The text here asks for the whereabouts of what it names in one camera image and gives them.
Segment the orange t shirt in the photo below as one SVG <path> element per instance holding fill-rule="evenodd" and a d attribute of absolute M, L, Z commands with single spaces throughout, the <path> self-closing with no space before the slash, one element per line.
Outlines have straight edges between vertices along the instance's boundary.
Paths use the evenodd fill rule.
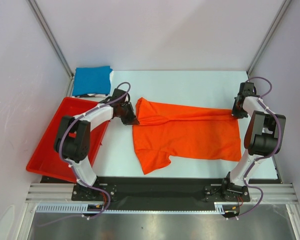
<path fill-rule="evenodd" d="M 134 152 L 147 175 L 167 167 L 170 157 L 238 162 L 242 157 L 238 120 L 230 109 L 148 101 L 136 105 Z"/>

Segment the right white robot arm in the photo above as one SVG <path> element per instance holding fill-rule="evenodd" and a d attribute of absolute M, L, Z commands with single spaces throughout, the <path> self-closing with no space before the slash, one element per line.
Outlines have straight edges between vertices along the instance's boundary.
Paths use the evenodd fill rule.
<path fill-rule="evenodd" d="M 237 119 L 250 117 L 244 136 L 244 153 L 222 180 L 220 194 L 227 202 L 247 196 L 248 182 L 260 164 L 276 155 L 282 145 L 286 117 L 274 113 L 263 101 L 263 95 L 249 79 L 242 82 L 234 99 L 232 115 Z"/>

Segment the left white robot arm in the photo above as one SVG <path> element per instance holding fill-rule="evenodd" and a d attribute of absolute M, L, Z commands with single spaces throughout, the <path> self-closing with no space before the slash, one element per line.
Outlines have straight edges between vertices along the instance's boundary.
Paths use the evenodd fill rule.
<path fill-rule="evenodd" d="M 95 200 L 104 192 L 96 183 L 98 180 L 89 160 L 91 132 L 114 118 L 123 125 L 139 125 L 133 109 L 129 90 L 115 88 L 113 94 L 95 107 L 75 116 L 61 118 L 54 141 L 54 150 L 59 158 L 72 170 L 76 183 L 83 186 L 83 194 Z"/>

